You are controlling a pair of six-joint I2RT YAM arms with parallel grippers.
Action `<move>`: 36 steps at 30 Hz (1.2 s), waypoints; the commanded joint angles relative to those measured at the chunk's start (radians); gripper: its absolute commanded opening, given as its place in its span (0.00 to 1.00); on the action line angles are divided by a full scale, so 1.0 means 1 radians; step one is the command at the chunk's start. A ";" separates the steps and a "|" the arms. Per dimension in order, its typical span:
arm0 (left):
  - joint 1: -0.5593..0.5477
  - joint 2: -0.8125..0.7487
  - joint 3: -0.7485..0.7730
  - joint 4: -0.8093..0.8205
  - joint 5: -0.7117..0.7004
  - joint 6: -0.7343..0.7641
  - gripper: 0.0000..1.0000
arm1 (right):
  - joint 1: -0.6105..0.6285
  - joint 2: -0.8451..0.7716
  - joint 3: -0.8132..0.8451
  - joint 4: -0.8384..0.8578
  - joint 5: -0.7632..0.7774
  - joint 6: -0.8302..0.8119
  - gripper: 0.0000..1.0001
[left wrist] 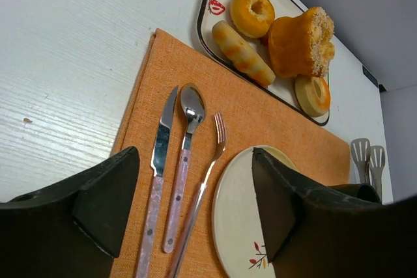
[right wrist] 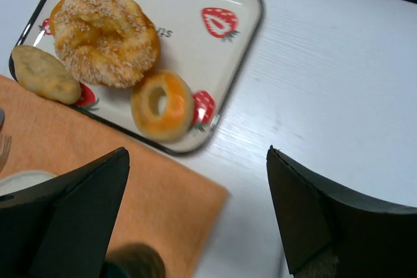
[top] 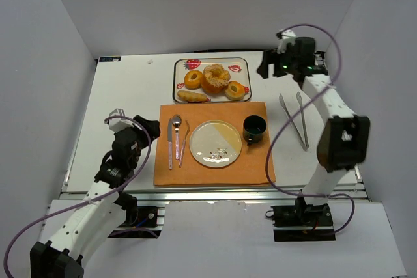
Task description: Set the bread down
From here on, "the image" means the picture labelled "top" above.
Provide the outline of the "pale bagel bread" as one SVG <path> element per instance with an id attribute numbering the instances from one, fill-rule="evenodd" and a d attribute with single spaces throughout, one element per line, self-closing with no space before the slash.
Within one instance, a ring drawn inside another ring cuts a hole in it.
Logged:
<path id="1" fill-rule="evenodd" d="M 240 101 L 245 97 L 245 86 L 237 81 L 230 81 L 225 89 L 225 95 L 232 101 Z"/>

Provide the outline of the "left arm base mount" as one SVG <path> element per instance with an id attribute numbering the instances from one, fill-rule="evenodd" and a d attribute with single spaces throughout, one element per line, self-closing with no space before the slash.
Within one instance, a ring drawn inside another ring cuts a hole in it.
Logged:
<path id="1" fill-rule="evenodd" d="M 157 239 L 164 225 L 165 209 L 157 206 L 138 206 L 118 226 L 109 238 Z"/>

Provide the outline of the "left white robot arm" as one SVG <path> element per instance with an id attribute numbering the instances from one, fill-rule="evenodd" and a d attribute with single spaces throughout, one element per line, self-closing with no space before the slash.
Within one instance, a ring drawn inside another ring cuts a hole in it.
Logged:
<path id="1" fill-rule="evenodd" d="M 160 123 L 139 115 L 128 118 L 120 109 L 105 123 L 114 133 L 111 150 L 66 222 L 48 240 L 32 247 L 31 277 L 83 277 L 86 263 L 106 238 L 117 227 L 133 225 L 137 219 L 137 199 L 124 189 L 144 168 L 141 152 L 149 151 L 159 138 Z"/>

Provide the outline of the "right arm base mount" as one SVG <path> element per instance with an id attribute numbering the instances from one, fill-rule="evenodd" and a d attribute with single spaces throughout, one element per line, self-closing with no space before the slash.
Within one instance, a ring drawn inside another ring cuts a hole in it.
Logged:
<path id="1" fill-rule="evenodd" d="M 297 208 L 272 206 L 265 212 L 273 225 L 275 242 L 331 242 L 336 240 L 329 205 Z"/>

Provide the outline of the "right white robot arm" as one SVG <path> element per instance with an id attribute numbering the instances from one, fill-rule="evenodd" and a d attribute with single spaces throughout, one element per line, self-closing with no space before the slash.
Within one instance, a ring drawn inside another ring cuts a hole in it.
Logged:
<path id="1" fill-rule="evenodd" d="M 335 78 L 315 63 L 314 38 L 297 37 L 291 31 L 281 31 L 277 37 L 275 73 L 291 74 L 310 98 L 295 115 L 314 105 L 324 123 L 316 149 L 318 165 L 309 183 L 296 194 L 295 214 L 303 218 L 323 210 L 338 182 L 364 162 L 371 123 L 349 108 L 333 85 Z"/>

